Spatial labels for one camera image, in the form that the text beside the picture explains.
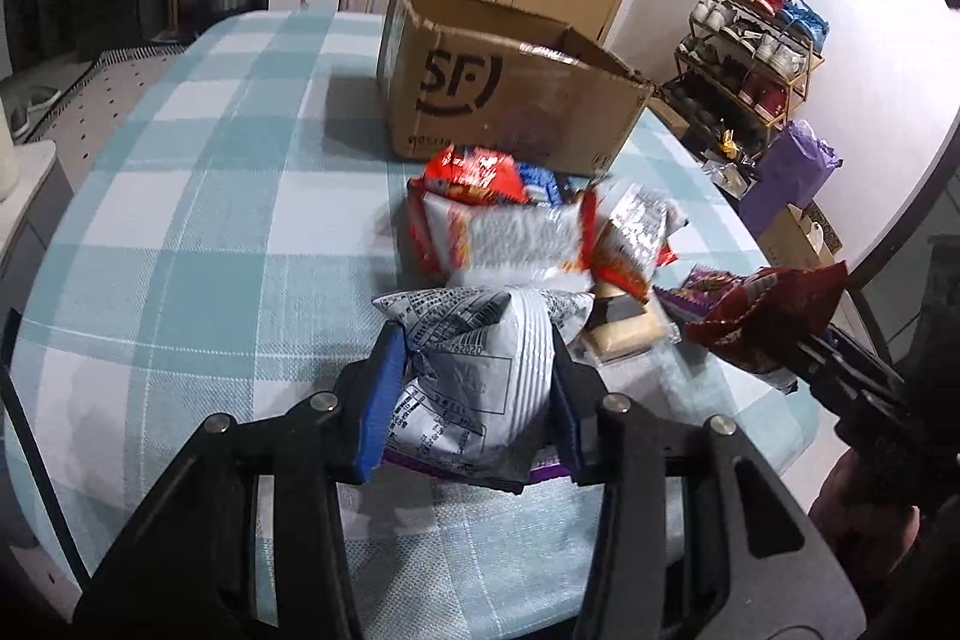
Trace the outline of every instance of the metal screw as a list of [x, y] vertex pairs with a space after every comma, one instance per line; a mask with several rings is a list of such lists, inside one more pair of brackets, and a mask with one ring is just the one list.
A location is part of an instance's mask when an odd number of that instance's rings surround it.
[[329, 391], [320, 391], [320, 393], [315, 393], [310, 397], [310, 407], [320, 413], [329, 413], [330, 410], [336, 408], [338, 401], [336, 394]]
[[611, 413], [626, 413], [630, 410], [630, 397], [622, 393], [609, 393], [603, 398], [603, 406]]
[[203, 429], [210, 434], [224, 434], [230, 428], [230, 416], [227, 413], [213, 413], [203, 421]]
[[713, 418], [710, 418], [710, 429], [713, 429], [717, 434], [723, 434], [724, 437], [729, 437], [736, 432], [736, 423], [727, 418], [726, 415], [714, 415]]

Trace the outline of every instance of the white container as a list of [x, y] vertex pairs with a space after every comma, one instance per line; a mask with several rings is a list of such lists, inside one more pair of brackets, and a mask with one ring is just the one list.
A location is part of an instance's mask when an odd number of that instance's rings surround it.
[[0, 103], [0, 201], [13, 193], [19, 178], [20, 165], [16, 160], [16, 150], [13, 149], [7, 114]]

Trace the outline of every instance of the sf logo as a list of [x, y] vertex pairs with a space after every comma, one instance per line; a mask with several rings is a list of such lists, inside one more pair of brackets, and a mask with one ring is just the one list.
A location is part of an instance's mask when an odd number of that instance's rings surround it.
[[[432, 49], [426, 56], [427, 78], [421, 82], [424, 92], [416, 100], [416, 109], [440, 118], [468, 115], [486, 104], [496, 90], [503, 71], [503, 58], [491, 55], [452, 55], [444, 49]], [[437, 103], [445, 95], [455, 103]]]

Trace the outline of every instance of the red sneaker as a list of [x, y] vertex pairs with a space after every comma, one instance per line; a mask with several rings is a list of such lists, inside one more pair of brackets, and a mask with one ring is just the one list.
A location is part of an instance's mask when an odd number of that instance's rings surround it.
[[756, 104], [757, 101], [760, 101], [767, 87], [772, 84], [773, 83], [763, 76], [763, 74], [757, 71], [751, 71], [747, 74], [747, 78], [743, 80], [743, 85], [740, 87], [740, 92], [738, 92], [737, 95], [740, 96], [740, 100], [743, 101], [743, 103], [752, 106]]
[[784, 0], [754, 0], [754, 6], [768, 15], [776, 15], [784, 8]]
[[776, 122], [786, 109], [786, 88], [771, 82], [757, 100], [754, 110], [767, 122]]

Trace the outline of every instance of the table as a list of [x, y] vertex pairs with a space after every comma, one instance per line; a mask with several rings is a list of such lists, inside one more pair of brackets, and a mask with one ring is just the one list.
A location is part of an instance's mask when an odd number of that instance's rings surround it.
[[[13, 380], [91, 570], [206, 415], [279, 414], [329, 386], [373, 344], [382, 321], [371, 297], [416, 287], [403, 201], [422, 164], [389, 151], [374, 79], [382, 22], [267, 12], [211, 28], [117, 129], [59, 225]], [[763, 265], [652, 113], [614, 170], [668, 191], [690, 215], [661, 284], [693, 263]], [[607, 381], [680, 420], [735, 417], [781, 471], [816, 432], [808, 394], [781, 396], [688, 345], [622, 362]], [[59, 555], [12, 440], [20, 504]], [[258, 599], [269, 619], [262, 485]], [[551, 480], [512, 496], [384, 465], [340, 499], [367, 637], [503, 637], [579, 608], [598, 487]], [[674, 552], [679, 509], [674, 495]]]

